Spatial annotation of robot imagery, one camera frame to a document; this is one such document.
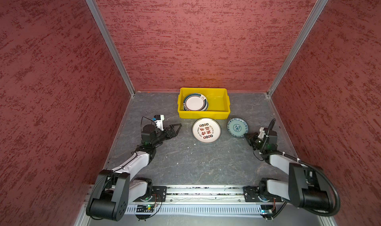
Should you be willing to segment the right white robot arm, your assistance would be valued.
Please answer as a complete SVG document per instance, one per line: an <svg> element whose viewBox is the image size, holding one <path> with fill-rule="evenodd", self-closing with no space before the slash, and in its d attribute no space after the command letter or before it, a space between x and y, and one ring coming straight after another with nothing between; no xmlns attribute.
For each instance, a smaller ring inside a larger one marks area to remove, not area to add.
<svg viewBox="0 0 381 226"><path fill-rule="evenodd" d="M275 131L263 128L259 133L244 134L244 138L254 151L259 152L264 162L288 176L287 182L262 178L258 186L245 187L247 196L256 195L262 202L279 197L285 204L323 217L339 212L341 202L338 191L323 170L279 151Z"/></svg>

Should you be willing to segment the large white plate green rim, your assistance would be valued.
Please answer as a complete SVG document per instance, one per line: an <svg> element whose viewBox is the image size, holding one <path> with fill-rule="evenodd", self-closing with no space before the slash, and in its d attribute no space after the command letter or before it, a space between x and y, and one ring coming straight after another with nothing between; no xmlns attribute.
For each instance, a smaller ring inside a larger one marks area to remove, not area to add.
<svg viewBox="0 0 381 226"><path fill-rule="evenodd" d="M184 111L207 111L208 106L207 98L200 93L192 93L183 100Z"/></svg>

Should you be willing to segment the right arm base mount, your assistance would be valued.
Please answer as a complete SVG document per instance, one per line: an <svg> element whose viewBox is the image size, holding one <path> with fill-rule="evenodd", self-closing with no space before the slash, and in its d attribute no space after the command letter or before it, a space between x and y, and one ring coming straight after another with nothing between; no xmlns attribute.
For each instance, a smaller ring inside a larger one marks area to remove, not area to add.
<svg viewBox="0 0 381 226"><path fill-rule="evenodd" d="M243 195L247 203L269 202L268 199L259 194L258 186L244 186Z"/></svg>

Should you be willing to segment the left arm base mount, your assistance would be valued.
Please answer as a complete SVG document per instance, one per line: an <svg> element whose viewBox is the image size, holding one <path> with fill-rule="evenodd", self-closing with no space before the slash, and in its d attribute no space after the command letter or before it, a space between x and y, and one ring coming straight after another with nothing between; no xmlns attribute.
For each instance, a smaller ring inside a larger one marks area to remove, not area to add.
<svg viewBox="0 0 381 226"><path fill-rule="evenodd" d="M152 189L149 190L147 202L165 202L167 195L166 186L153 186Z"/></svg>

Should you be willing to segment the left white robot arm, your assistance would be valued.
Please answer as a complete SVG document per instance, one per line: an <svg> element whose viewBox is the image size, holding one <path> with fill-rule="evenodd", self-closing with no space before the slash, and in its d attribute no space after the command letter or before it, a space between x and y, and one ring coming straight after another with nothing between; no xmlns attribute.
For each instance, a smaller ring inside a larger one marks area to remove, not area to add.
<svg viewBox="0 0 381 226"><path fill-rule="evenodd" d="M159 128L148 124L141 130L141 143L132 156L114 169L99 172L86 207L86 215L94 220L119 221L127 206L139 198L153 195L152 180L134 177L148 166L164 141L177 137L182 124Z"/></svg>

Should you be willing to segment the white plate red characters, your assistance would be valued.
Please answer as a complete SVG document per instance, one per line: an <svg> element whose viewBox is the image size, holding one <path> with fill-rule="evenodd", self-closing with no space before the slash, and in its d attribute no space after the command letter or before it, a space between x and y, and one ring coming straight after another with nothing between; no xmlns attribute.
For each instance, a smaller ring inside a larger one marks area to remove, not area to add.
<svg viewBox="0 0 381 226"><path fill-rule="evenodd" d="M202 143L213 143L221 136L221 127L214 119L202 118L193 124L192 134Z"/></svg>

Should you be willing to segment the small teal patterned plate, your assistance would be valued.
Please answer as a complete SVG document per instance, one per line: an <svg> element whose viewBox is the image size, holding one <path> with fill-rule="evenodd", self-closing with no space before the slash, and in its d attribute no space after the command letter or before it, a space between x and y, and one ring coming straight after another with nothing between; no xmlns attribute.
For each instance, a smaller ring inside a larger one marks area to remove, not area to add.
<svg viewBox="0 0 381 226"><path fill-rule="evenodd" d="M249 126L244 119L234 117L227 122L227 131L234 138L244 138L249 131Z"/></svg>

